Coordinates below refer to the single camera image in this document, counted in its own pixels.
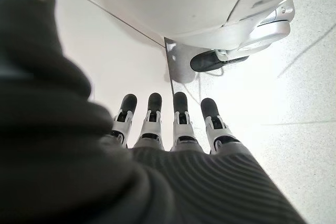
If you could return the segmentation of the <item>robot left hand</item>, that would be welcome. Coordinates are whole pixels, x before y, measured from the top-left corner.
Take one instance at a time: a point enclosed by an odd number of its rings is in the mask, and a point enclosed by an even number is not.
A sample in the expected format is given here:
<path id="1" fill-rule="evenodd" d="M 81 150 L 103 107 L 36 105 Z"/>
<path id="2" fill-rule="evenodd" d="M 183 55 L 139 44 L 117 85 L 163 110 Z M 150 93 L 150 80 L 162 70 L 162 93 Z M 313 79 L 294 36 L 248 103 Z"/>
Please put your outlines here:
<path id="1" fill-rule="evenodd" d="M 167 152 L 158 93 L 133 148 L 136 97 L 112 118 L 90 93 L 63 54 L 55 0 L 1 0 L 1 223 L 304 223 L 214 100 L 201 102 L 206 154 L 174 95 Z"/>

